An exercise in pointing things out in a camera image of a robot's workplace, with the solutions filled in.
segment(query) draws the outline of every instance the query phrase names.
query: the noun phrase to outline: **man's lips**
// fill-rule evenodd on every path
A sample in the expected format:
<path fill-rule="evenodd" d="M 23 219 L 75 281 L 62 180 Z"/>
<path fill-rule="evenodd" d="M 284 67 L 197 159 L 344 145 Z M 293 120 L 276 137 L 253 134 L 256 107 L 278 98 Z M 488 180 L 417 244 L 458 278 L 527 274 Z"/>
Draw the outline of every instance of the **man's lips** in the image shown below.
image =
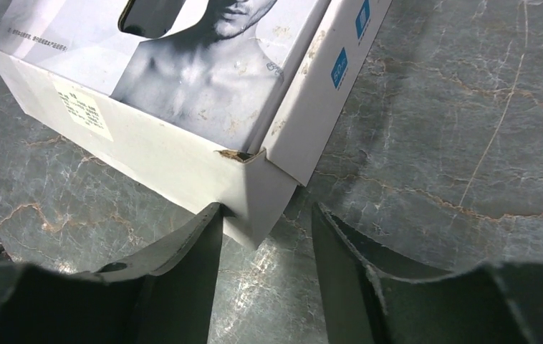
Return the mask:
<path fill-rule="evenodd" d="M 246 11 L 244 11 L 243 9 L 231 8 L 231 7 L 226 7 L 222 9 L 221 12 L 225 14 L 246 14 Z"/>

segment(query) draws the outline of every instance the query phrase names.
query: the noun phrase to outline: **printed man's face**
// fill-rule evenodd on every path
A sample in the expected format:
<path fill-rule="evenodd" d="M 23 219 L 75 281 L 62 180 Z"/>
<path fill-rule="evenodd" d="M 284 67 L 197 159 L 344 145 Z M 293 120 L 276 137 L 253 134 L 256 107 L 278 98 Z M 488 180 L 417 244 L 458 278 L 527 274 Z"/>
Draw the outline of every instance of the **printed man's face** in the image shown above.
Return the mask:
<path fill-rule="evenodd" d="M 213 28 L 222 39 L 229 39 L 245 32 L 272 9 L 277 0 L 211 0 L 214 11 Z"/>

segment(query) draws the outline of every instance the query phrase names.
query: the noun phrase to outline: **white cardboard box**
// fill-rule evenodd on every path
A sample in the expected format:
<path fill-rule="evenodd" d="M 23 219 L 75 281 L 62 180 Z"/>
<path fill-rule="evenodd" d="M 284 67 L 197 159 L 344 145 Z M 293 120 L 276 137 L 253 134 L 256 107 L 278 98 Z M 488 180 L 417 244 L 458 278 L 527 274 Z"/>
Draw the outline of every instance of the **white cardboard box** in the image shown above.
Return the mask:
<path fill-rule="evenodd" d="M 256 248 L 311 177 L 391 0 L 148 10 L 162 2 L 13 0 L 0 75 L 26 114 L 173 203 L 223 203 L 225 233 Z M 140 36 L 121 31 L 133 21 Z"/>

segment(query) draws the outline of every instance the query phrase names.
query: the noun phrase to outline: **box flap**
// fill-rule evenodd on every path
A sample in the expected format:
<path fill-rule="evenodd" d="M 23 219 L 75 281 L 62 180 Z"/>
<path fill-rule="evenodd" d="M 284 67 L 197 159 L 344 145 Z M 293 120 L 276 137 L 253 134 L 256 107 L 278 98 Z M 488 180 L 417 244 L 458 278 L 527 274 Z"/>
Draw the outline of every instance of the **box flap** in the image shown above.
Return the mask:
<path fill-rule="evenodd" d="M 222 203 L 224 233 L 245 247 L 261 244 L 297 186 L 265 151 L 234 154 L 4 52 L 0 75 L 26 113 L 131 179 L 193 213 Z"/>
<path fill-rule="evenodd" d="M 333 0 L 261 149 L 307 185 L 391 0 Z"/>

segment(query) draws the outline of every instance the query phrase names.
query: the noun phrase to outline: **black and white photo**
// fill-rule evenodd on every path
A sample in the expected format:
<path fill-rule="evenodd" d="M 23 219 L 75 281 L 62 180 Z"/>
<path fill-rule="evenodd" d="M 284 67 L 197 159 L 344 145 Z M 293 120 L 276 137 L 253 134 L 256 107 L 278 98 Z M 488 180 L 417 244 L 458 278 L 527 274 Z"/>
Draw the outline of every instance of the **black and white photo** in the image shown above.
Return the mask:
<path fill-rule="evenodd" d="M 197 25 L 139 43 L 111 98 L 244 151 L 281 67 L 256 28 L 277 0 L 210 0 Z"/>

